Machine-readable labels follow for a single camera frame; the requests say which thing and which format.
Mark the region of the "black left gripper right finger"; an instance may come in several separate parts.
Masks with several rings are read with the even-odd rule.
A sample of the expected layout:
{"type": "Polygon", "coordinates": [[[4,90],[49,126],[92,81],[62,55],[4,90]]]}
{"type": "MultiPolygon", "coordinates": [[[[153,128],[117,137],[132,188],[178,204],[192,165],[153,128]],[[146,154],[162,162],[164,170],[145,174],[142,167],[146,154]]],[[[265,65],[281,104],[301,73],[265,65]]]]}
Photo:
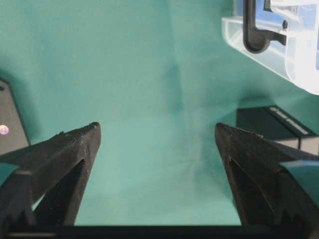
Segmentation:
{"type": "Polygon", "coordinates": [[[224,123],[215,126],[215,142],[243,225],[274,225],[284,217],[319,225],[319,207],[282,166],[318,162],[317,156],[224,123]]]}

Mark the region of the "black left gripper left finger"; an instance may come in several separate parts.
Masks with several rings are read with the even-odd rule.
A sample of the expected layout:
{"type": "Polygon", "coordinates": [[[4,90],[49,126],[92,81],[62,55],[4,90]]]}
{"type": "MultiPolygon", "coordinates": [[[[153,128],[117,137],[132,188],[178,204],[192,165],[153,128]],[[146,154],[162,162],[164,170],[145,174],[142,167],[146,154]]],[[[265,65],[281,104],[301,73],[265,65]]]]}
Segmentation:
{"type": "Polygon", "coordinates": [[[98,122],[1,155],[0,225],[73,225],[101,143],[98,122]]]}

